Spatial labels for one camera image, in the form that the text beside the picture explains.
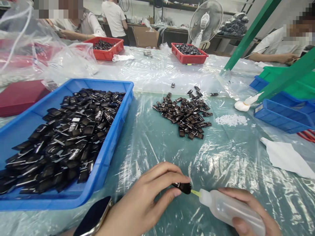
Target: pile of black parts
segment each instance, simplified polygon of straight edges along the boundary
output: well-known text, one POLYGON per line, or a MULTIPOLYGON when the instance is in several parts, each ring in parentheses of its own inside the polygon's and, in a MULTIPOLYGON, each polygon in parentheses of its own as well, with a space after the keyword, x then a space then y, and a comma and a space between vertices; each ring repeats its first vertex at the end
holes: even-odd
POLYGON ((111 49, 116 43, 108 43, 104 40, 99 40, 98 43, 95 43, 94 46, 93 46, 93 49, 96 49, 96 50, 105 50, 105 51, 108 51, 109 49, 111 49))
POLYGON ((76 178, 86 182, 124 96, 83 88, 48 109, 46 123, 12 148, 19 152, 0 171, 0 194, 20 187, 20 194, 61 192, 76 178))
POLYGON ((245 25, 247 23, 246 14, 244 12, 237 13, 221 25, 217 34, 242 38, 247 32, 247 26, 245 25))
POLYGON ((203 55, 199 49, 193 45, 176 44, 176 48, 184 55, 203 55))
MULTIPOLYGON (((163 97, 163 102, 157 101, 157 105, 152 107, 158 112, 162 113, 162 117, 170 120, 172 124, 178 125, 178 132, 180 137, 185 137, 193 140, 194 137, 203 139, 204 127, 211 126, 211 122, 205 122, 203 117, 212 116, 212 112, 208 112, 210 108, 201 99, 203 94, 200 92, 200 88, 195 86, 197 95, 193 94, 193 90, 189 90, 187 95, 191 100, 186 98, 178 98, 175 101, 171 100, 171 93, 168 93, 166 97, 163 97)), ((217 93, 210 94, 211 96, 217 96, 217 93)))

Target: workbench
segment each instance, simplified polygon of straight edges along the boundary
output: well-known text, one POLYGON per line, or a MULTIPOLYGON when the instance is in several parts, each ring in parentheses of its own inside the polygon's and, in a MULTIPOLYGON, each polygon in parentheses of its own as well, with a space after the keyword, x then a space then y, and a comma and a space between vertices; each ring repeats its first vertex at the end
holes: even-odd
MULTIPOLYGON (((111 195, 117 202, 141 174, 158 162, 178 165, 191 177, 193 189, 237 187, 249 190, 279 223, 283 235, 313 235, 315 222, 314 180, 272 167, 261 137, 293 143, 315 169, 315 145, 296 134, 286 134, 253 117, 253 111, 234 109, 235 100, 256 93, 249 88, 262 68, 240 59, 234 69, 222 74, 228 57, 210 55, 203 65, 183 65, 169 51, 151 50, 146 57, 140 48, 125 47, 122 54, 134 60, 99 62, 96 79, 133 81, 131 103, 114 152, 104 188, 85 205, 63 211, 0 212, 1 235, 56 235, 77 226, 90 206, 111 195), (152 109, 168 92, 172 99, 187 97, 194 85, 213 112, 206 117, 213 125, 204 129, 203 140, 180 138, 178 129, 152 109), (210 93, 219 93, 210 97, 210 93), (238 114, 248 125, 218 125, 217 117, 238 114)), ((3 126, 13 117, 1 119, 3 126)), ((235 230, 217 220, 195 195, 182 194, 167 208, 159 223, 145 235, 236 235, 235 230)))

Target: white shirt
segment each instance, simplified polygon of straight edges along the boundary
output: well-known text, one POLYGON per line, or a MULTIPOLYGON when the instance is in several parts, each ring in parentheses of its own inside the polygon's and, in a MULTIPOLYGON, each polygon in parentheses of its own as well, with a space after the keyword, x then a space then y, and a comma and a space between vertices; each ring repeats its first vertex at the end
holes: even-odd
POLYGON ((122 21, 126 19, 124 12, 117 4, 109 1, 102 3, 102 16, 107 19, 113 37, 126 35, 122 21))
POLYGON ((301 56, 305 45, 293 45, 292 42, 282 41, 284 37, 284 29, 283 27, 277 29, 276 31, 269 34, 265 37, 253 50, 253 52, 257 52, 260 54, 285 54, 285 53, 293 53, 298 56, 301 56))
MULTIPOLYGON (((77 27, 69 19, 50 19, 54 26, 62 30, 71 30, 76 32, 77 27)), ((92 34, 95 37, 106 37, 101 25, 99 24, 96 16, 89 12, 82 21, 81 28, 78 33, 82 34, 92 34)))

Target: white granules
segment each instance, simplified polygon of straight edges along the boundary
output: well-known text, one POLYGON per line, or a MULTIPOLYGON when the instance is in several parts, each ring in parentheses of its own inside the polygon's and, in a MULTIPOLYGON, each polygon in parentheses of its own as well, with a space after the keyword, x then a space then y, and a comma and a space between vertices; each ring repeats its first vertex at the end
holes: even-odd
POLYGON ((239 115, 223 115, 221 117, 216 118, 216 122, 219 125, 228 125, 228 126, 236 126, 236 125, 247 125, 247 119, 245 116, 239 115))

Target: wall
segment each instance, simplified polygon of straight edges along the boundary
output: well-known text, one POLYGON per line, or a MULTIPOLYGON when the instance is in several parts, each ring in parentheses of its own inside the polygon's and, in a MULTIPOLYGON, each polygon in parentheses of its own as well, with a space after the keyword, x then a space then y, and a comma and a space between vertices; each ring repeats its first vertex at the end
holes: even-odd
MULTIPOLYGON (((126 0, 120 0, 123 1, 123 4, 126 8, 126 0)), ((228 12, 239 12, 242 10, 244 6, 245 0, 218 0, 223 7, 224 11, 228 12)), ((101 4, 102 0, 84 0, 84 7, 88 8, 90 11, 94 12, 96 15, 101 15, 101 4)), ((129 10, 125 13, 128 19, 131 19, 133 16, 137 16, 138 18, 142 17, 153 17, 153 6, 150 6, 149 3, 141 2, 137 0, 130 0, 130 3, 132 3, 132 7, 130 4, 129 10)), ((155 9, 155 14, 158 14, 158 11, 161 9, 155 9)), ((180 26, 182 24, 189 25, 190 19, 192 15, 194 14, 193 11, 185 11, 185 10, 178 10, 178 9, 171 9, 171 8, 164 8, 163 9, 163 16, 164 17, 170 17, 173 21, 173 23, 177 26, 180 26)), ((226 15, 224 16, 225 19, 229 19, 231 16, 226 15)))

